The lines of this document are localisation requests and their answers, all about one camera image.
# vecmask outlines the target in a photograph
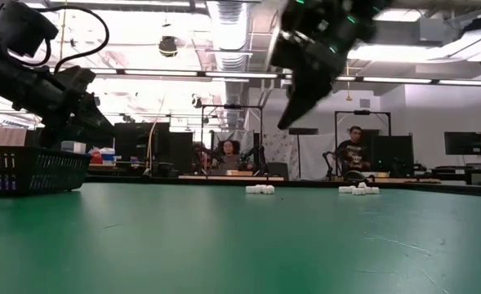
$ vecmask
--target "pipe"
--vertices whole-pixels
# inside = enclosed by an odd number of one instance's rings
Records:
[[[249,26],[249,4],[242,2],[207,1],[207,9],[212,19],[213,44],[215,49],[224,51],[244,51],[247,46]],[[247,56],[221,53],[215,55],[218,70],[243,72],[247,69]],[[242,105],[243,85],[238,82],[225,82],[225,102]],[[241,127],[237,112],[226,113],[228,127]]]

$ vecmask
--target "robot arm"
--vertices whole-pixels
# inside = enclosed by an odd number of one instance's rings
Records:
[[[287,0],[270,61],[292,70],[289,101],[279,129],[290,127],[331,92],[349,50],[357,40],[373,37],[373,17],[391,3],[353,0],[351,7],[345,7],[341,0]]]
[[[47,66],[28,67],[7,52],[34,56],[46,41],[49,59],[50,40],[57,33],[48,19],[24,3],[0,2],[0,96],[13,102],[13,109],[24,108],[42,118],[45,128],[40,143],[44,147],[58,140],[113,137],[114,127],[96,108],[93,94],[86,92],[95,79],[93,72],[74,66],[51,74]]]

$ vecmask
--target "green tabletop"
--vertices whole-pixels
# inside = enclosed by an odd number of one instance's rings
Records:
[[[85,184],[0,199],[0,293],[481,293],[481,197]]]

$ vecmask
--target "black t-shirt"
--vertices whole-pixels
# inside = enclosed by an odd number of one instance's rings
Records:
[[[360,165],[367,162],[367,148],[362,143],[354,143],[351,140],[341,142],[336,149],[336,155],[345,161],[344,165]]]

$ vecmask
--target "black basket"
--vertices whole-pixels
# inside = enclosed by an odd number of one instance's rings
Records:
[[[0,196],[78,189],[90,156],[36,147],[0,146]]]

